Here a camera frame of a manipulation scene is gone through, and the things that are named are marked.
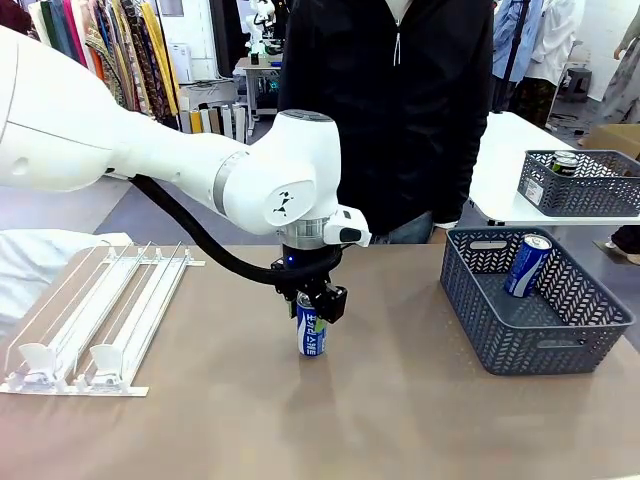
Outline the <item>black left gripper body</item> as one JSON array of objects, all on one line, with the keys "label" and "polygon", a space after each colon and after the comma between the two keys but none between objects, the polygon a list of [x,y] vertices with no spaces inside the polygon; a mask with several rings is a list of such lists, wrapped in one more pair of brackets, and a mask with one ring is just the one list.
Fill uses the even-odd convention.
[{"label": "black left gripper body", "polygon": [[293,296],[301,291],[307,296],[327,294],[344,296],[345,288],[331,283],[330,272],[339,265],[342,258],[341,245],[329,245],[319,249],[303,250],[287,245],[282,246],[282,257],[272,264],[273,270],[294,271],[314,267],[313,274],[293,283],[279,283],[275,289],[283,296]]}]

